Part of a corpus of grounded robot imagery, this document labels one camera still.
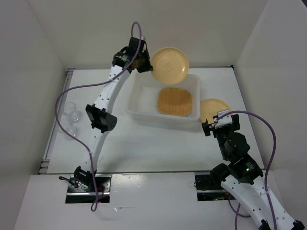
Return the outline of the yellow bear plate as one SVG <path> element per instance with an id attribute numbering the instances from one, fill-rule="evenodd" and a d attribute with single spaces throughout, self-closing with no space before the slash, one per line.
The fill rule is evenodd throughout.
<path id="1" fill-rule="evenodd" d="M 211 98 L 201 101 L 200 103 L 200 120 L 208 122 L 209 124 L 214 122 L 213 117 L 217 115 L 218 112 L 223 110 L 231 111 L 230 106 L 222 100 Z"/>

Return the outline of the square woven bamboo tray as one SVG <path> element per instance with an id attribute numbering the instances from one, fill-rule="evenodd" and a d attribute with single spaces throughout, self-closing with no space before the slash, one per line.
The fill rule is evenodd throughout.
<path id="1" fill-rule="evenodd" d="M 185 89 L 166 87 L 159 92 L 157 110 L 165 115 L 186 117 L 191 112 L 192 99 Z"/>

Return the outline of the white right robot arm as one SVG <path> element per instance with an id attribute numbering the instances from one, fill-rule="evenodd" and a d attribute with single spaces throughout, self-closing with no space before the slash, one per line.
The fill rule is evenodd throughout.
<path id="1" fill-rule="evenodd" d="M 268 171 L 263 171 L 248 154 L 246 137 L 238 132 L 239 113 L 223 110 L 212 123 L 202 123 L 205 136 L 217 139 L 223 160 L 229 162 L 210 171 L 211 185 L 228 191 L 260 230 L 303 230 L 304 224 L 287 213 L 269 188 Z"/>

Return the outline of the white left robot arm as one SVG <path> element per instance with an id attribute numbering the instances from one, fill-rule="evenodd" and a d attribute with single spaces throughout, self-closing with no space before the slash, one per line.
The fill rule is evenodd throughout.
<path id="1" fill-rule="evenodd" d="M 82 190 L 93 192 L 98 158 L 103 143 L 117 124 L 117 117 L 112 115 L 115 100 L 124 82 L 133 70 L 139 73 L 152 71 L 150 56 L 145 38 L 132 37 L 129 45 L 117 52 L 112 61 L 107 84 L 98 98 L 85 108 L 91 123 L 91 134 L 87 144 L 88 153 L 74 171 L 74 179 Z"/>

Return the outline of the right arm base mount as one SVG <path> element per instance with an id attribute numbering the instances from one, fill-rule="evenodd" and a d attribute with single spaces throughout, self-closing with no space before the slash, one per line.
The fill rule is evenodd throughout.
<path id="1" fill-rule="evenodd" d="M 196 188 L 197 200 L 199 202 L 227 200 L 230 195 L 213 181 L 209 172 L 196 172 L 193 185 Z"/>

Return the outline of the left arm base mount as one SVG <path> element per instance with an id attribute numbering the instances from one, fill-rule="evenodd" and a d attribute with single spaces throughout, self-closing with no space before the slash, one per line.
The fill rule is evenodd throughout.
<path id="1" fill-rule="evenodd" d="M 59 176 L 59 179 L 68 183 L 65 200 L 66 204 L 84 204 L 92 203 L 95 201 L 96 195 L 93 183 L 86 185 L 84 183 L 78 182 L 72 176 Z M 98 192 L 98 203 L 109 203 L 111 176 L 98 175 L 95 178 L 95 181 Z"/>

